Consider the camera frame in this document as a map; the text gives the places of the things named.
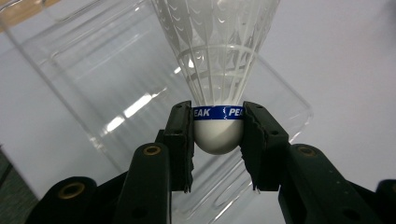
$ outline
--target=brass insert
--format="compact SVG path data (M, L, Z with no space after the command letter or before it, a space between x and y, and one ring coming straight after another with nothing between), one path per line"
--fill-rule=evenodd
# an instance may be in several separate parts
M143 149L143 153L146 156L154 156L154 155L157 155L160 152L161 152L161 148L160 147L155 147L155 146L150 146L150 147L146 147L145 149Z
M71 184L68 184L61 188L58 192L58 198L60 199L72 199L74 197L77 197L80 193L82 193L85 189L85 185L81 182L74 182Z
M314 157L317 155L317 152L310 147L298 147L297 149L307 157Z

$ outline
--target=white shuttlecock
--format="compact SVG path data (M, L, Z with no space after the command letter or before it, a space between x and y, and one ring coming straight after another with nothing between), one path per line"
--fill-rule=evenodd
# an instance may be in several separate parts
M237 106L278 0L152 0L195 103L194 140L210 154L236 148Z

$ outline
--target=blue band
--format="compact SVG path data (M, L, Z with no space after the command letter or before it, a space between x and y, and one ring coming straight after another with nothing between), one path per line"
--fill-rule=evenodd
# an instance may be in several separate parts
M244 107L238 105L206 105L193 109L194 120L242 119Z

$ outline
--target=white table surface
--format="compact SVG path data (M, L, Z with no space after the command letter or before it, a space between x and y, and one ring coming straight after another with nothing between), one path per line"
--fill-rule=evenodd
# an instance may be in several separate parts
M346 179L371 190L396 178L395 24L394 0L283 0L261 51L313 107L315 116L295 143L318 147ZM99 184L115 176L9 48L0 34L0 143L35 195L71 175ZM284 223L276 197L262 193L233 223Z

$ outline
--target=transparent plastic container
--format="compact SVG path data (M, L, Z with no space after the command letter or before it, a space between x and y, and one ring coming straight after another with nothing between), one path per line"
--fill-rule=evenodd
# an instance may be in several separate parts
M20 2L0 11L2 29L97 152L120 174L126 171L134 150L165 127L171 107L192 100L151 2L55 1L49 7L52 1L45 1L16 23L9 11ZM36 29L26 31L21 24ZM251 69L243 101L265 106L290 141L312 116L305 100L263 59ZM213 156L196 147L193 162L191 193L173 193L173 223L219 223L231 206L248 204L254 195L247 193L250 176L238 148Z

